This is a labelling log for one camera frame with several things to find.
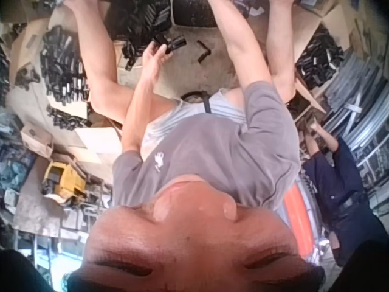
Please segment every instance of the orange object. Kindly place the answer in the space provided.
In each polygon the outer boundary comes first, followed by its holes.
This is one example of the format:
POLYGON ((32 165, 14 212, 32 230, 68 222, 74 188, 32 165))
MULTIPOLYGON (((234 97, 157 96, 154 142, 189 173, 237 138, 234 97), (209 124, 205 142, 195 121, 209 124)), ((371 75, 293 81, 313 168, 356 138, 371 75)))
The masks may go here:
POLYGON ((297 239, 298 251, 303 258, 307 258, 314 250, 314 239, 306 206, 296 183, 286 193, 284 203, 297 239))

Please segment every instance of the gray t-shirt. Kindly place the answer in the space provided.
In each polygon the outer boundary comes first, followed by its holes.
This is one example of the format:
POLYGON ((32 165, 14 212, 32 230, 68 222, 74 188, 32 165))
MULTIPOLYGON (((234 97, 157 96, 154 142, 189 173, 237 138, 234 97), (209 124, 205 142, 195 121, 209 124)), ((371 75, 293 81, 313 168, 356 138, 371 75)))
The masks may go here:
POLYGON ((113 166, 115 206, 145 203, 166 183, 195 174, 246 206, 274 209, 300 169, 298 134, 273 85, 244 90, 247 131, 212 114, 183 119, 146 161, 122 153, 113 166))

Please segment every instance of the hand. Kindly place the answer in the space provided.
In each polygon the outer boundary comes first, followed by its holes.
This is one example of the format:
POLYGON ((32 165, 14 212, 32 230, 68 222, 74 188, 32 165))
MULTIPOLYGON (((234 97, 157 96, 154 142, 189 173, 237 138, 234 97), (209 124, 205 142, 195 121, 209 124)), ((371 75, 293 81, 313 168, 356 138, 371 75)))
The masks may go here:
POLYGON ((154 42, 151 42, 143 53, 143 70, 141 78, 147 78, 156 84, 162 65, 172 56, 172 52, 166 55, 166 44, 159 49, 154 42))
POLYGON ((317 132, 318 129, 321 128, 320 124, 314 119, 314 122, 310 125, 310 128, 317 132))

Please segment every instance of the yellow machine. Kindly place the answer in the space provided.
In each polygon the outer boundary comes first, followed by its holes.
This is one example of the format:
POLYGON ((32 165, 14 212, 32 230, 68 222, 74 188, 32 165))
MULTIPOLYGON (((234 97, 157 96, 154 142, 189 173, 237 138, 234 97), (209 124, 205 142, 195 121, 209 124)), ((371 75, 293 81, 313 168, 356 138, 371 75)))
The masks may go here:
POLYGON ((69 163, 52 161, 44 174, 43 195, 58 203, 71 197, 85 197, 86 181, 69 163))

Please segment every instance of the nose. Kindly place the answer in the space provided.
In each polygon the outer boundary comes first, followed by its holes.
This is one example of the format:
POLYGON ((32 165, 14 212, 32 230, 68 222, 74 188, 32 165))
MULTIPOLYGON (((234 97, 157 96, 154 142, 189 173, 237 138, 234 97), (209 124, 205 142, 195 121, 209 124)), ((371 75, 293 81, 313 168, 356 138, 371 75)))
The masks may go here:
POLYGON ((156 200, 153 216, 156 221, 189 216, 235 220, 236 203, 206 182, 186 182, 170 187, 156 200))

